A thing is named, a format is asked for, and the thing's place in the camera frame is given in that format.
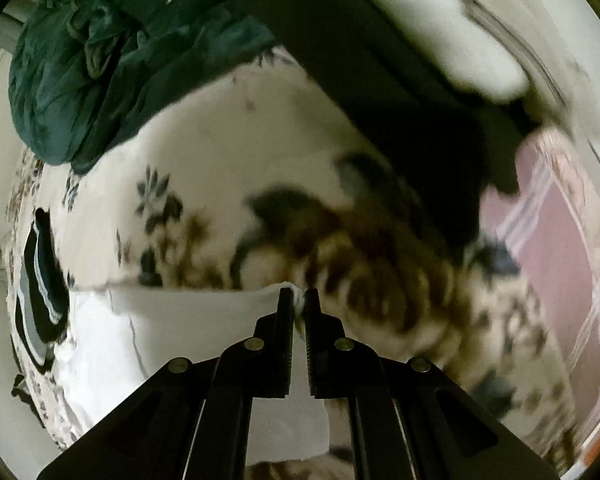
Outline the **white cloth garment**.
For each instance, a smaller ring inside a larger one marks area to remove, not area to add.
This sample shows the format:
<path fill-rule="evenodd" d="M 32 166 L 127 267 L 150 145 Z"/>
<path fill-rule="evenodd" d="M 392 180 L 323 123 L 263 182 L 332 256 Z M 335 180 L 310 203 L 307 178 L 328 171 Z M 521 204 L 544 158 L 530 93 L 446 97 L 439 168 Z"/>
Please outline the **white cloth garment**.
<path fill-rule="evenodd" d="M 54 349 L 69 442 L 83 437 L 173 358 L 200 362 L 252 335 L 282 285 L 254 292 L 113 287 L 70 292 L 66 336 Z M 310 396 L 302 331 L 294 332 L 289 396 L 257 400 L 247 462 L 307 460 L 329 449 L 323 402 Z"/>

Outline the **floral fleece blanket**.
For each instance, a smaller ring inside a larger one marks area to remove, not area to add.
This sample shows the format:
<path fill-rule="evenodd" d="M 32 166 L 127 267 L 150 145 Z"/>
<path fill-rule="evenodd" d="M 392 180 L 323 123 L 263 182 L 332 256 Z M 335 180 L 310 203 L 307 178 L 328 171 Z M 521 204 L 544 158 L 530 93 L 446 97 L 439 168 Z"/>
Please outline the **floral fleece blanket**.
<path fill-rule="evenodd" d="M 577 452 L 566 429 L 546 448 L 509 427 L 520 415 L 520 349 L 541 353 L 540 302 L 506 246 L 481 231 L 445 255 L 417 232 L 418 197 L 287 53 L 238 66 L 152 118 L 86 174 L 24 150 L 6 218 L 8 310 L 22 377 L 58 448 L 67 417 L 16 330 L 34 218 L 50 214 L 70 292 L 113 287 L 254 292 L 315 288 L 350 337 L 389 359 L 426 356 L 558 472 Z"/>

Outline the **black grey white folded garment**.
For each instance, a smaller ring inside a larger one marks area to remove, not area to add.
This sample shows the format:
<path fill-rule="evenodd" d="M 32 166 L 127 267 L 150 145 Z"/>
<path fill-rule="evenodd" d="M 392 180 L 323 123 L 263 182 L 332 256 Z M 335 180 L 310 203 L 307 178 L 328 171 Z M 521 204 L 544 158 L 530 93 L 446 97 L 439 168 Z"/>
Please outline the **black grey white folded garment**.
<path fill-rule="evenodd" d="M 38 282 L 29 278 L 26 266 L 22 266 L 16 296 L 16 330 L 34 367 L 42 374 L 53 366 L 55 328 Z"/>

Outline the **pink plaid cloth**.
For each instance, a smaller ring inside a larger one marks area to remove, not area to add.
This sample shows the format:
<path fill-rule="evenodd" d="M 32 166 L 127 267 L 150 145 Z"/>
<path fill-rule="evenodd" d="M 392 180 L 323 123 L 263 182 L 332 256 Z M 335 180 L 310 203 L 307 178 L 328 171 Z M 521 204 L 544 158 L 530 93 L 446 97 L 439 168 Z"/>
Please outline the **pink plaid cloth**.
<path fill-rule="evenodd" d="M 566 429 L 582 444 L 600 423 L 600 162 L 544 128 L 522 144 L 516 165 L 518 195 L 489 188 L 480 219 L 528 278 L 547 341 L 541 353 L 515 352 L 522 412 L 506 422 L 523 436 L 548 422 L 540 448 Z"/>

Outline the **dark green garment pile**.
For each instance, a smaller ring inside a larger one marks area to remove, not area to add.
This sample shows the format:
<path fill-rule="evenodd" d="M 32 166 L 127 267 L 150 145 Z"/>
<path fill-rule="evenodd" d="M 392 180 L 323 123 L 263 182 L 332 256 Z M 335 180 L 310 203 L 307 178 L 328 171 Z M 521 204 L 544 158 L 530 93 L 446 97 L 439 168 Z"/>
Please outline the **dark green garment pile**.
<path fill-rule="evenodd" d="M 272 48 L 236 0 L 41 0 L 12 57 L 21 141 L 86 174 L 151 117 Z"/>

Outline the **white pillow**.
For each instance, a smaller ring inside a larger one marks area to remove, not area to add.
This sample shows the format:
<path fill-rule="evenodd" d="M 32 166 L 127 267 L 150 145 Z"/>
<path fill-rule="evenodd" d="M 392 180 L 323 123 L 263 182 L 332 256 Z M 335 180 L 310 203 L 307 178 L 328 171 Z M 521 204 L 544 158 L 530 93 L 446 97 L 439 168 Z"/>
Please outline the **white pillow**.
<path fill-rule="evenodd" d="M 467 17 L 462 0 L 373 2 L 458 90 L 503 104 L 529 89 L 516 58 Z"/>

